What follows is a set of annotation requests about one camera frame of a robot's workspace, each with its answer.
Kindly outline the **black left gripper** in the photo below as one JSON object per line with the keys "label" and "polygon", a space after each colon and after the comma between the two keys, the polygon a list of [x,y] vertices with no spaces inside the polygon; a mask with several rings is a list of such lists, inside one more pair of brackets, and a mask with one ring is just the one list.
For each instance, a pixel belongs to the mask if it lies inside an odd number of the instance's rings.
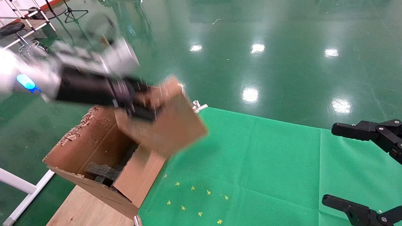
{"label": "black left gripper", "polygon": [[61,83],[55,100],[125,108],[130,118],[154,121],[158,108],[142,106],[136,99],[139,93],[149,91],[149,86],[132,77],[131,73],[118,74],[113,71],[103,74],[64,66],[61,69]]}

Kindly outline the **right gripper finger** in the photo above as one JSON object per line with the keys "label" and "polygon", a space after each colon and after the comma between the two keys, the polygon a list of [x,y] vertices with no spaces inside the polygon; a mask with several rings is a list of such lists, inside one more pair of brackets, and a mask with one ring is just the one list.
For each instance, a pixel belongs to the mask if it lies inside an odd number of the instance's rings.
{"label": "right gripper finger", "polygon": [[367,206],[331,195],[324,195],[322,204],[345,213],[352,226],[394,226],[402,220],[402,206],[378,213]]}
{"label": "right gripper finger", "polygon": [[381,123],[360,121],[356,125],[335,123],[331,132],[335,136],[372,141],[398,163],[402,163],[401,120],[389,120]]}

